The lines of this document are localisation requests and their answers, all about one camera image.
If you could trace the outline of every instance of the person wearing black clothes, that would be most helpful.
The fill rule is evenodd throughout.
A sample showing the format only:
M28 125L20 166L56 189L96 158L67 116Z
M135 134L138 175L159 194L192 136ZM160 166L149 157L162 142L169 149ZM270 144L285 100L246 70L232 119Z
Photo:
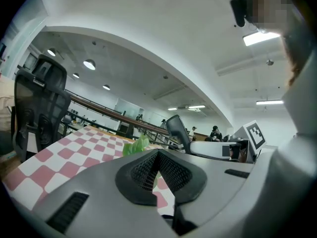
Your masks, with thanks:
M210 134L212 142L222 142L222 134L220 133L218 126L212 127L212 133Z

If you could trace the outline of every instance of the round ceiling light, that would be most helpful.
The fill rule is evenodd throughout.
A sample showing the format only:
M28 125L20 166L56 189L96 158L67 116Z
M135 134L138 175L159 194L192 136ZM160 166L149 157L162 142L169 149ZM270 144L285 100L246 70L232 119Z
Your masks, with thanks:
M84 65L88 68L88 69L92 69L95 70L96 69L96 64L93 60L88 59L86 61L84 61Z
M103 88L106 90L110 90L110 86L108 86L108 85L103 85Z
M53 57L55 57L56 56L56 50L55 49L49 49L48 50L48 53L51 55L51 56L53 56Z

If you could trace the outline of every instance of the smoke detector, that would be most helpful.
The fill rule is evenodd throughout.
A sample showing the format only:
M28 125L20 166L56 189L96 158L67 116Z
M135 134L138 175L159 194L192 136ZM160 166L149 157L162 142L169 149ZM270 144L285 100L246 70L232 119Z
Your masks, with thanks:
M266 64L267 64L268 66L271 66L271 65L274 64L274 61L271 60L271 59L267 59L267 60L266 60Z

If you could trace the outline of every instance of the chair backrest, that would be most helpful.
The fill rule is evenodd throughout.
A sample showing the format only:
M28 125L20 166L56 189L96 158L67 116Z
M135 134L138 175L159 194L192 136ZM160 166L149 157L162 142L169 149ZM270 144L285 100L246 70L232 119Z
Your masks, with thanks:
M46 55L39 55L32 74L49 85L65 89L66 69Z
M14 85L17 130L13 146L25 161L30 155L57 141L61 119L67 112L70 96L64 90L19 70Z

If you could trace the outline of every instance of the table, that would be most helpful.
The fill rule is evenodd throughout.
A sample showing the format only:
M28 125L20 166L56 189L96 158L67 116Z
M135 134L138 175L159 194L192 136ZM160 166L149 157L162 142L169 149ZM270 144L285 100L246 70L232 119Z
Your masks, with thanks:
M3 180L9 195L29 210L48 193L81 171L101 162L122 157L124 143L133 140L87 126L37 153ZM147 150L161 148L149 145ZM175 197L162 177L153 194L158 197L158 212L173 215Z
M0 76L0 110L14 106L14 80Z

